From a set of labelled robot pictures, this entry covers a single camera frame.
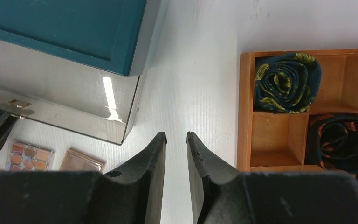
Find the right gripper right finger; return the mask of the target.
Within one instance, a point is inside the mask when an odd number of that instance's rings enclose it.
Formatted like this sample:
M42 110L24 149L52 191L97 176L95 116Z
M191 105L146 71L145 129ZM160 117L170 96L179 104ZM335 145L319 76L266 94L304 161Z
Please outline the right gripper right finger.
M342 172L241 172L187 133L195 224L358 224L358 181Z

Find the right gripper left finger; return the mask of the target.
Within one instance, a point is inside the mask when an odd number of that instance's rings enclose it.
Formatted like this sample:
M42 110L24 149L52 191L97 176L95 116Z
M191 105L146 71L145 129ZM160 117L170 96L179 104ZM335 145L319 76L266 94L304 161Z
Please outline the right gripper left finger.
M166 134L106 174L0 172L0 224L158 224Z

